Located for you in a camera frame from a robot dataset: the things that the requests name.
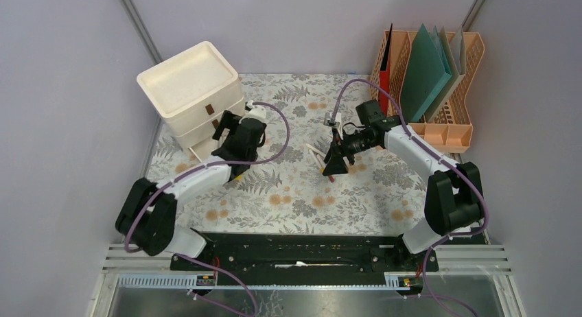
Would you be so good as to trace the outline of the yellow capped white marker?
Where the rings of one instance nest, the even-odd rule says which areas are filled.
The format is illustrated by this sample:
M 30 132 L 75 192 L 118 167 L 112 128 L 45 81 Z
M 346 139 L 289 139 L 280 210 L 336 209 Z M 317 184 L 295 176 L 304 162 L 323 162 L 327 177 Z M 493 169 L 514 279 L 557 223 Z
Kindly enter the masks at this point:
M 308 150 L 310 156 L 312 157 L 313 161 L 315 162 L 315 165 L 317 166 L 317 168 L 319 169 L 320 172 L 322 172 L 324 170 L 324 167 L 320 164 L 318 158 L 317 158 L 317 154 L 315 152 L 313 152 L 312 150 Z

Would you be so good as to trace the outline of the cream drawer unit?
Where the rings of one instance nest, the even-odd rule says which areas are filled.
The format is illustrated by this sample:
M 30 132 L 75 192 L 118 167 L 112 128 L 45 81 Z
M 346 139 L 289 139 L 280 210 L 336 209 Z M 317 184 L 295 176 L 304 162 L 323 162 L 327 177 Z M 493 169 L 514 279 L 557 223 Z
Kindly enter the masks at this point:
M 218 147 L 212 136 L 223 112 L 245 112 L 237 71 L 209 41 L 141 72 L 137 83 L 179 146 L 200 161 Z

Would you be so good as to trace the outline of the red file folder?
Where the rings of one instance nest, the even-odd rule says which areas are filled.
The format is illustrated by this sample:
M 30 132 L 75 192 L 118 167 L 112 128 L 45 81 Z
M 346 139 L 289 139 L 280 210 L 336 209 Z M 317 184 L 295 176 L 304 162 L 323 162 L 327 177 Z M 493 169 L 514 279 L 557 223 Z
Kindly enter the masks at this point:
M 386 33 L 386 46 L 384 48 L 384 53 L 382 56 L 382 62 L 380 64 L 379 71 L 379 87 L 390 93 L 390 67 L 391 67 L 391 38 L 393 32 L 393 24 L 391 24 L 389 30 Z M 378 102 L 382 112 L 387 115 L 389 107 L 389 98 L 382 92 L 378 94 Z

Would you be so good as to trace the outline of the teal file folder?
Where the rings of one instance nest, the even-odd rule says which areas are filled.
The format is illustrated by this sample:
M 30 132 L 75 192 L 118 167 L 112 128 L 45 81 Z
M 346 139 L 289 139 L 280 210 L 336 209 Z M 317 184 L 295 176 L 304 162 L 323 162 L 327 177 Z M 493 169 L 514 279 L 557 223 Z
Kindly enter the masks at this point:
M 411 44 L 408 66 L 401 90 L 400 106 L 408 123 L 417 123 L 438 95 L 437 84 L 444 76 L 440 53 L 425 25 Z

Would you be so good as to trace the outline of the beige file folder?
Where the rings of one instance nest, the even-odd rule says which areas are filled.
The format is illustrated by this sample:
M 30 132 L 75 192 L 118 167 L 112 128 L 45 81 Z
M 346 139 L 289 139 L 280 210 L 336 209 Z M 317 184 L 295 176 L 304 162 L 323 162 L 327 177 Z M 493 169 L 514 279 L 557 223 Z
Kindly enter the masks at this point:
M 434 26 L 429 33 L 433 44 L 440 53 L 444 76 L 437 84 L 438 95 L 424 113 L 427 122 L 434 121 L 445 103 L 451 98 L 457 86 L 467 73 L 466 48 L 463 30 L 460 28 L 451 38 L 445 28 Z

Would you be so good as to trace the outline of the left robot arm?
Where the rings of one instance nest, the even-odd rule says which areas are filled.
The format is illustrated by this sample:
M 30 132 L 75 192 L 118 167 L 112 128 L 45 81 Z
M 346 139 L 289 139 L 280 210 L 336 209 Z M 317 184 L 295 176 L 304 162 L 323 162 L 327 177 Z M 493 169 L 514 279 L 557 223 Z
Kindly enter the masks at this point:
M 257 160 L 264 145 L 266 109 L 252 107 L 239 116 L 226 111 L 214 139 L 229 133 L 222 145 L 192 169 L 166 183 L 136 180 L 115 221 L 115 229 L 149 256 L 162 252 L 185 255 L 198 270 L 209 267 L 213 252 L 197 231 L 176 225 L 178 208 L 197 196 L 223 186 L 243 174 Z

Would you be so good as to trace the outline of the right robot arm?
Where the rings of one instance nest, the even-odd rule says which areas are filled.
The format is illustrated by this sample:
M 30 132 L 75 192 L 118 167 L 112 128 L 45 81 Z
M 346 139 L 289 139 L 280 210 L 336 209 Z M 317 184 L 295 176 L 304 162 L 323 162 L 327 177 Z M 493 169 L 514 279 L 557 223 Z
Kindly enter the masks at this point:
M 427 185 L 424 216 L 402 235 L 393 253 L 397 267 L 413 269 L 421 261 L 421 252 L 486 218 L 480 173 L 473 163 L 459 163 L 440 153 L 399 116 L 385 115 L 375 100 L 360 104 L 356 112 L 361 125 L 351 134 L 340 133 L 338 115 L 325 114 L 332 140 L 323 175 L 346 174 L 356 154 L 381 147 L 403 160 Z

